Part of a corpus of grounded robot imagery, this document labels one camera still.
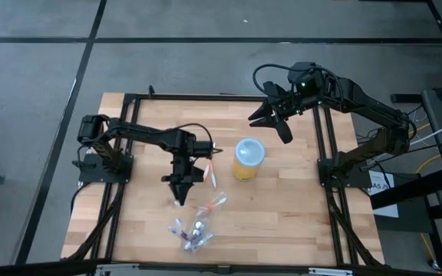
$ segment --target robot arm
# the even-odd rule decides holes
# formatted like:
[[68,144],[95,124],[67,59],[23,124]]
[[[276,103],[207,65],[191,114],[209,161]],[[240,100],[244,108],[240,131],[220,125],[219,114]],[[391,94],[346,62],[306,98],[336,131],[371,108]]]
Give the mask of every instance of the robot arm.
[[[104,132],[104,123],[108,130]],[[109,141],[114,138],[127,138],[159,146],[173,154],[173,173],[163,176],[161,181],[170,182],[170,189],[181,205],[194,182],[203,181],[202,169],[193,165],[193,158],[212,158],[212,141],[196,141],[196,136],[180,128],[157,130],[147,126],[126,123],[105,115],[88,115],[81,121],[78,142],[82,146],[93,147],[101,157],[103,167],[109,173],[127,171],[124,155],[113,149]]]
[[407,114],[390,108],[367,96],[352,80],[335,76],[331,71],[315,63],[299,62],[289,70],[291,90],[285,90],[273,82],[265,82],[263,89],[256,86],[267,98],[249,120],[251,127],[272,127],[283,143],[292,141],[291,130],[286,121],[293,115],[324,104],[342,113],[354,112],[383,126],[375,138],[349,152],[338,152],[328,164],[328,173],[346,178],[353,165],[380,155],[397,155],[408,151],[409,125],[415,125]]

